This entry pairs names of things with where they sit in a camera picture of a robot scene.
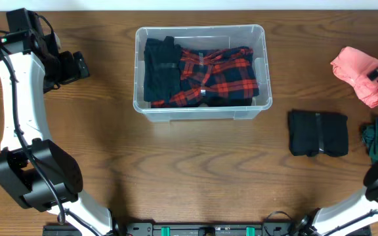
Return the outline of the pink garment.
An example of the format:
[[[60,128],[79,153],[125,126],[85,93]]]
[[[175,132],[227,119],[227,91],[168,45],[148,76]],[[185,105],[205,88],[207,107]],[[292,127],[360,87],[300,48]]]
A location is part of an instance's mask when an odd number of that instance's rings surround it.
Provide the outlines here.
[[[378,67],[378,59],[358,49],[344,47],[331,65],[333,74],[348,83],[359,100],[370,108],[378,106],[378,82],[368,77]]]

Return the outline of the black shirt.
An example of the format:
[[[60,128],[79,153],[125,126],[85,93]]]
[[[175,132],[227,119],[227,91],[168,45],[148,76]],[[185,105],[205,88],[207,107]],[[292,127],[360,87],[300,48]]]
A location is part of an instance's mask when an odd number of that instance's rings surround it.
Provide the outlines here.
[[[170,100],[180,92],[179,62],[182,47],[175,38],[164,40],[148,38],[144,49],[144,100]]]

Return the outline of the black garment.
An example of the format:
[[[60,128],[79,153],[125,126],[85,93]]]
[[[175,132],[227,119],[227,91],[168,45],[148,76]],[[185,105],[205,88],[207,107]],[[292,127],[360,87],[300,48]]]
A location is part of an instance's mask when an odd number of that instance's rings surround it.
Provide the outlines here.
[[[202,103],[209,107],[230,107],[230,106],[250,106],[252,104],[252,98],[244,99],[230,99],[221,97],[203,98]]]
[[[287,115],[292,155],[348,154],[348,117],[341,113],[292,110]]]

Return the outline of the red plaid flannel shirt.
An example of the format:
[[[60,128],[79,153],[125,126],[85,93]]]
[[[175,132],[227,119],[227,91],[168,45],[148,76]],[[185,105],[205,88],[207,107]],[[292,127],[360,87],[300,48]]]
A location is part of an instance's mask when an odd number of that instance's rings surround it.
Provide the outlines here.
[[[259,95],[253,70],[253,49],[183,49],[178,63],[180,92],[170,100],[151,102],[152,108],[192,108],[203,98],[252,98]]]

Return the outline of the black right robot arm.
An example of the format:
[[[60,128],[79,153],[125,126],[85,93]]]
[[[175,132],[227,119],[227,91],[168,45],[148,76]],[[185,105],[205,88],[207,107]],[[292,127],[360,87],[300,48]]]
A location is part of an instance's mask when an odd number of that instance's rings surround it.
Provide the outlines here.
[[[305,216],[291,235],[365,235],[364,228],[378,222],[378,117],[362,130],[362,138],[373,161],[363,188],[336,205]]]

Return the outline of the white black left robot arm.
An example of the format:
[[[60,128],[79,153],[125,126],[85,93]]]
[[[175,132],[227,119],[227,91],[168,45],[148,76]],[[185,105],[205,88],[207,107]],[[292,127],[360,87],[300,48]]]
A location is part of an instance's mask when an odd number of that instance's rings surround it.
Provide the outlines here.
[[[44,94],[90,75],[80,52],[62,51],[44,16],[27,9],[6,14],[0,34],[4,131],[0,186],[22,208],[56,216],[53,235],[118,235],[111,211],[83,188],[77,161],[51,137]]]

